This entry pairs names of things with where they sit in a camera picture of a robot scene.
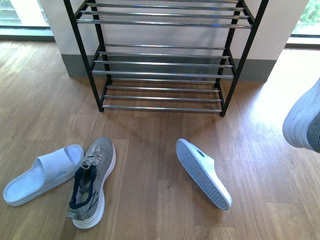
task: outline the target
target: navy blue lining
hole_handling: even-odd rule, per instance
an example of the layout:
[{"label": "navy blue lining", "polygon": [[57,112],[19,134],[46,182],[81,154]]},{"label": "navy blue lining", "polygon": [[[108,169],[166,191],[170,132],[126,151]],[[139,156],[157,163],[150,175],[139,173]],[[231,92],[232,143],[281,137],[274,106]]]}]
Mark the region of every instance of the navy blue lining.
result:
[{"label": "navy blue lining", "polygon": [[[90,173],[90,188],[89,188],[89,196],[84,202],[76,203],[77,202],[77,192],[80,187],[80,180],[83,177],[85,171],[91,171]],[[90,199],[93,196],[93,188],[94,188],[94,181],[96,179],[96,166],[91,166],[89,170],[86,170],[82,167],[80,167],[74,174],[74,185],[73,185],[73,192],[71,201],[69,202],[69,207],[73,210],[81,208],[85,205],[87,205],[90,201]]]}]

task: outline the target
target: white wall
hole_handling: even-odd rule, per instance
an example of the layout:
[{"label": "white wall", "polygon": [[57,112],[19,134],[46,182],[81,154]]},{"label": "white wall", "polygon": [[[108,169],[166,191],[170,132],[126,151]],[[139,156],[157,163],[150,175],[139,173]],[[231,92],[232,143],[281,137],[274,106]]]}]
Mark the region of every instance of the white wall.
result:
[{"label": "white wall", "polygon": [[[82,0],[72,0],[71,3],[75,11],[82,3]],[[260,1],[247,0],[246,3],[255,15]],[[277,60],[307,3],[308,0],[270,0],[248,59]],[[62,55],[79,55],[80,52],[63,1],[41,0],[41,4],[60,53]],[[95,27],[92,24],[79,24],[79,27],[86,52],[88,55],[93,55],[98,45]],[[226,33],[228,32],[228,29],[223,28],[135,25],[103,25],[102,27],[107,33],[105,36],[106,42],[124,44],[143,43],[223,47]],[[234,41],[231,45],[231,51],[235,59],[241,57],[248,34],[249,30],[246,29],[237,29],[235,31]]]}]

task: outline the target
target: shoe rack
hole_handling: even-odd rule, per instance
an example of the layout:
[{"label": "shoe rack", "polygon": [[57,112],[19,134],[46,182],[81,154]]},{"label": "shoe rack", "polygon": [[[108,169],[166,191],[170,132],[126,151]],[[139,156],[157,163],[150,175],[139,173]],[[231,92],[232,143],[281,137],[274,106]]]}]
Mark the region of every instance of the shoe rack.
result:
[{"label": "shoe rack", "polygon": [[[85,0],[74,11],[63,0],[100,112],[104,109],[215,113],[224,117],[243,70],[268,0],[254,17],[244,0]],[[79,25],[95,27],[98,46],[86,54]],[[141,40],[109,42],[102,25],[227,29],[224,45],[145,44]],[[236,64],[231,52],[235,31],[249,31]],[[97,78],[105,79],[101,92]],[[222,89],[221,81],[229,81]]]}]

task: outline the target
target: slipper strap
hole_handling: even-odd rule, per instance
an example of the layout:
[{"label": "slipper strap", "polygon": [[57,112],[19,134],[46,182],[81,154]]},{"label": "slipper strap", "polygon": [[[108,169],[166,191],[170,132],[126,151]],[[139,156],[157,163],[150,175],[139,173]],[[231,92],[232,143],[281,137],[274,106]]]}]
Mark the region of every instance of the slipper strap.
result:
[{"label": "slipper strap", "polygon": [[75,167],[66,154],[64,148],[43,156],[39,156],[37,160],[40,161],[43,166],[45,184],[52,183],[52,181],[63,177]]}]

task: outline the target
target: window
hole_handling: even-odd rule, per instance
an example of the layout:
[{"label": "window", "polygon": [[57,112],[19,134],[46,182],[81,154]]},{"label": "window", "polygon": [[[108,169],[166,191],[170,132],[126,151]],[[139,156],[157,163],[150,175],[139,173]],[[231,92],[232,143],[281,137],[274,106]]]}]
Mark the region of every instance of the window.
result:
[{"label": "window", "polygon": [[48,27],[38,0],[0,0],[0,26]]},{"label": "window", "polygon": [[287,47],[320,48],[320,0],[309,0]]}]

